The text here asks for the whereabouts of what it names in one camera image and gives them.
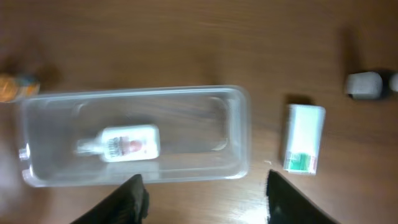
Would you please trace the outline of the small jar gold lid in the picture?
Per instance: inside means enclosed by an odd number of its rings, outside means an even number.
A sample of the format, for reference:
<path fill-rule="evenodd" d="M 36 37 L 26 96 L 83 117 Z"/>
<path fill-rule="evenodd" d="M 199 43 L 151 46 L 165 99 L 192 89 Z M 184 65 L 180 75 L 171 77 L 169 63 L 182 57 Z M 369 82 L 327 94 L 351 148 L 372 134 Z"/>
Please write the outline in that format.
<path fill-rule="evenodd" d="M 38 94 L 40 82 L 31 76 L 1 74 L 1 103 L 12 103 Z"/>

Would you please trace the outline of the white lotion bottle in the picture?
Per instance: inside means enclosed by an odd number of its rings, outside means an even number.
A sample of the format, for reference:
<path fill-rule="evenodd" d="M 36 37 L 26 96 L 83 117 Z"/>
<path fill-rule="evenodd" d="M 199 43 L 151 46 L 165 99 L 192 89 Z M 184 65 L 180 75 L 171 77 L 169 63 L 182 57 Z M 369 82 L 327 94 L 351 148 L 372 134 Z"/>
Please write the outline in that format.
<path fill-rule="evenodd" d="M 160 155 L 159 129 L 154 124 L 108 127 L 77 141 L 75 154 L 98 155 L 105 162 L 155 159 Z"/>

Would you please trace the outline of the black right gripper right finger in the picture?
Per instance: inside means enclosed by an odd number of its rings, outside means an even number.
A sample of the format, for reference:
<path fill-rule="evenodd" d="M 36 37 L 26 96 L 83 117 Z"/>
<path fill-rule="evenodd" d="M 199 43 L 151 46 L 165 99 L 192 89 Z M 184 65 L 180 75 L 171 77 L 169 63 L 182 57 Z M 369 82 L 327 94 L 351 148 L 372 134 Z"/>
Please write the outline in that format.
<path fill-rule="evenodd" d="M 269 224 L 338 223 L 276 170 L 268 173 L 266 197 Z"/>

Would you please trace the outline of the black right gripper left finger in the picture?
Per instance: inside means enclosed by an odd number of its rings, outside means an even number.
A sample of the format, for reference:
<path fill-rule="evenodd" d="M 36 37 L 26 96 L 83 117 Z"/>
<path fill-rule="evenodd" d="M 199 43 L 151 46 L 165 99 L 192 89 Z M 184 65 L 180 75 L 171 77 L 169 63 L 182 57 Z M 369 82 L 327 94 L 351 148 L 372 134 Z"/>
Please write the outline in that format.
<path fill-rule="evenodd" d="M 72 224 L 141 224 L 148 209 L 149 193 L 136 174 Z"/>

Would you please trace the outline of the white green medicine box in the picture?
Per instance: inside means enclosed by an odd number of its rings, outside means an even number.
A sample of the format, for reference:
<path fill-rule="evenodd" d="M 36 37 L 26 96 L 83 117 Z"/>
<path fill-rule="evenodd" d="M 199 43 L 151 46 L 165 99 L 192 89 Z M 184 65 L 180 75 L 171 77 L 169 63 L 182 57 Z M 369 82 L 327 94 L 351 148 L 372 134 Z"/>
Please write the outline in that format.
<path fill-rule="evenodd" d="M 288 105 L 284 135 L 283 169 L 290 173 L 315 175 L 326 110 L 315 105 Z"/>

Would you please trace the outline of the dark bottle white cap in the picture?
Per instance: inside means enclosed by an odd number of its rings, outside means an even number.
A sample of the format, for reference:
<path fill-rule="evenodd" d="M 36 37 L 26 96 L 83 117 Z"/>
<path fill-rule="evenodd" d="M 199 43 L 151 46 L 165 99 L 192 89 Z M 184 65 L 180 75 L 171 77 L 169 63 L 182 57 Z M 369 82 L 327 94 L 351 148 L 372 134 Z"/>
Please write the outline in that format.
<path fill-rule="evenodd" d="M 397 71 L 379 70 L 349 74 L 345 94 L 354 100 L 381 100 L 397 93 Z"/>

